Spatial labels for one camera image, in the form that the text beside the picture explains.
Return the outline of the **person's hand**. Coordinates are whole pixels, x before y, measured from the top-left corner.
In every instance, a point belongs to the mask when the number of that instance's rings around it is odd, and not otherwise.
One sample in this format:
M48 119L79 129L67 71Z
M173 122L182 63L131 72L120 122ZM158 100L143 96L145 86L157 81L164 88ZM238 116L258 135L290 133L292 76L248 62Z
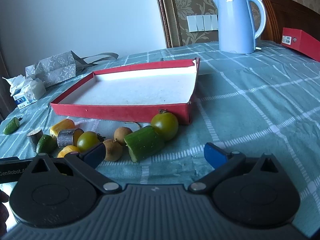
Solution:
M9 196L1 190L0 191L0 236L3 236L4 234L7 233L6 221L9 217L9 213L4 203L7 203L8 201L9 201Z

